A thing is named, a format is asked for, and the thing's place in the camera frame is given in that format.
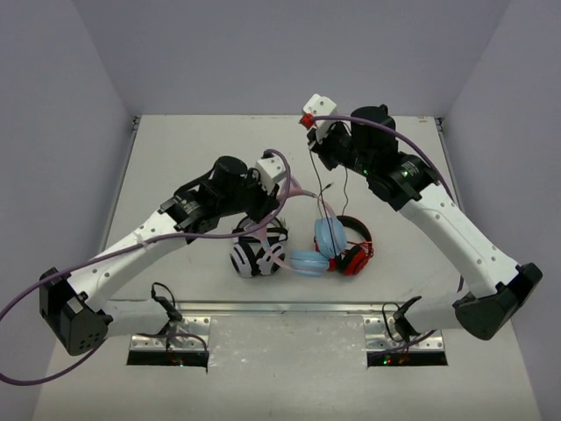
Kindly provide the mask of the pink blue cat-ear headphones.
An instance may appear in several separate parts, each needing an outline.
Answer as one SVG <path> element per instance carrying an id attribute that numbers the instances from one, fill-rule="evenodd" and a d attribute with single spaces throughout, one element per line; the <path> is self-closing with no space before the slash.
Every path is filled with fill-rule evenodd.
<path id="1" fill-rule="evenodd" d="M 316 250 L 314 244 L 315 222 L 320 218 L 335 218 L 337 215 L 330 205 L 324 202 L 317 193 L 302 188 L 296 179 L 291 179 L 288 187 L 288 197 L 290 199 L 294 198 L 302 201 L 304 198 L 309 198 L 316 202 L 319 210 L 314 211 L 310 206 L 305 206 L 301 211 L 297 211 L 291 205 L 288 210 L 288 218 L 275 217 L 284 221 L 288 229 L 288 241 L 284 246 L 286 259 L 281 261 L 274 258 L 274 260 L 280 265 L 279 270 L 292 271 L 304 276 L 321 276 L 326 272 L 320 274 L 311 267 L 312 253 Z M 239 236 L 253 236 L 260 241 L 262 247 L 266 249 L 266 253 L 270 254 L 271 249 L 266 238 L 266 227 L 270 222 L 256 229 L 255 226 L 257 224 L 248 217 L 245 217 L 238 222 L 232 233 L 235 235 L 235 238 Z"/>

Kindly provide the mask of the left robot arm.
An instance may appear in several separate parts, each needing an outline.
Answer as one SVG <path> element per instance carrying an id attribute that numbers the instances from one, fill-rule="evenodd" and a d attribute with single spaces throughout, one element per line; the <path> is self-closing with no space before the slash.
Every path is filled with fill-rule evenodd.
<path id="1" fill-rule="evenodd" d="M 209 172 L 178 188 L 145 222 L 84 266 L 44 272 L 40 316 L 71 356 L 109 337 L 172 334 L 183 317 L 170 300 L 113 296 L 157 260 L 196 239 L 214 239 L 221 218 L 244 213 L 263 225 L 279 207 L 279 183 L 289 174 L 286 159 L 272 150 L 251 168 L 238 158 L 219 157 Z"/>

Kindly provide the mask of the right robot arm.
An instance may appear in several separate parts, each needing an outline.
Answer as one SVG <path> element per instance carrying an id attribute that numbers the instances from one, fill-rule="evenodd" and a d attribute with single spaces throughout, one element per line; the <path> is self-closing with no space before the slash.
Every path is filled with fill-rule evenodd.
<path id="1" fill-rule="evenodd" d="M 302 109 L 308 147 L 327 169 L 347 168 L 365 178 L 381 201 L 419 228 L 459 272 L 465 290 L 415 296 L 394 313 L 408 340 L 439 329 L 464 329 L 490 340 L 526 303 L 543 273 L 503 253 L 455 203 L 444 178 L 411 139 L 397 132 L 386 105 L 338 113 L 326 97 Z"/>

